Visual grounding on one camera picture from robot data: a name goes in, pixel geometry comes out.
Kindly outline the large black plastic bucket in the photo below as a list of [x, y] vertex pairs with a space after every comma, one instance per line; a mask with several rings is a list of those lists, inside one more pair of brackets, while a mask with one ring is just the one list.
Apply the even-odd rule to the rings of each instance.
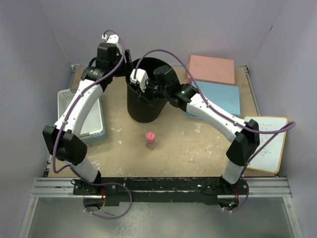
[[165, 85], [165, 100], [153, 101], [153, 106], [137, 101], [139, 86], [130, 83], [130, 76], [126, 77], [127, 84], [127, 110], [132, 119], [141, 123], [154, 121], [163, 110], [168, 98], [181, 88], [175, 70], [166, 62], [151, 57], [145, 57], [138, 69], [146, 71], [149, 79], [154, 79], [159, 84]]

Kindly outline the light blue basket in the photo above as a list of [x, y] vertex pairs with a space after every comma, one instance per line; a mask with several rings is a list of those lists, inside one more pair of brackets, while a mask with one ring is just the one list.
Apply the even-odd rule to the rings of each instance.
[[98, 99], [82, 126], [79, 138], [84, 143], [92, 143], [107, 138], [101, 99]]

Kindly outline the white perforated plastic basket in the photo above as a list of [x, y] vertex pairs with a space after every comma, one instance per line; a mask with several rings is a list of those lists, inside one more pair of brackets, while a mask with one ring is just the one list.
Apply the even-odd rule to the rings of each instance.
[[[57, 103], [58, 103], [58, 119], [60, 119], [64, 112], [66, 111], [68, 105], [71, 103], [74, 93], [70, 91], [70, 89], [61, 90], [57, 94]], [[102, 133], [104, 130], [104, 119], [103, 119], [103, 112], [102, 112], [102, 104], [101, 100], [98, 99], [92, 109], [90, 110], [87, 118], [85, 119], [81, 132], [80, 137], [92, 137], [95, 134]]]

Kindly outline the pink perforated plastic basket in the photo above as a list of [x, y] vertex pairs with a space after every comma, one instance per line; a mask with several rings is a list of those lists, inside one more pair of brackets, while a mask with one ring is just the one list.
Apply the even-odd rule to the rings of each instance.
[[196, 81], [235, 85], [234, 60], [191, 55], [187, 69]]

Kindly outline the blue perforated plastic basket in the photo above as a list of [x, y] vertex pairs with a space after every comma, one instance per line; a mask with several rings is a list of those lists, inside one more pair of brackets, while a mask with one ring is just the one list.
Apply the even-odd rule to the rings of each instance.
[[241, 117], [238, 86], [196, 81], [204, 96], [228, 113]]

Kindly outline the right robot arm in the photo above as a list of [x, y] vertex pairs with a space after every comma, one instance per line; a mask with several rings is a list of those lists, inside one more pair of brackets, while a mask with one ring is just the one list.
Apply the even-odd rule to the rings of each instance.
[[143, 69], [134, 69], [130, 82], [140, 88], [148, 101], [167, 100], [172, 106], [195, 115], [217, 129], [230, 143], [226, 156], [229, 162], [222, 174], [221, 190], [232, 194], [237, 188], [247, 160], [260, 144], [255, 120], [244, 121], [208, 100], [197, 87], [181, 84], [176, 72], [169, 66], [160, 66], [148, 77]]

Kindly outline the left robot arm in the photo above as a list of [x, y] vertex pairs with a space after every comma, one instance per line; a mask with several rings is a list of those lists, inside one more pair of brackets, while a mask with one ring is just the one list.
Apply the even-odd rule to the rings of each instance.
[[58, 174], [70, 168], [90, 194], [102, 189], [101, 173], [87, 158], [87, 145], [79, 138], [83, 124], [95, 102], [115, 76], [126, 72], [123, 43], [101, 43], [97, 56], [83, 71], [78, 89], [63, 115], [53, 126], [45, 126], [43, 137], [52, 156], [52, 170]]

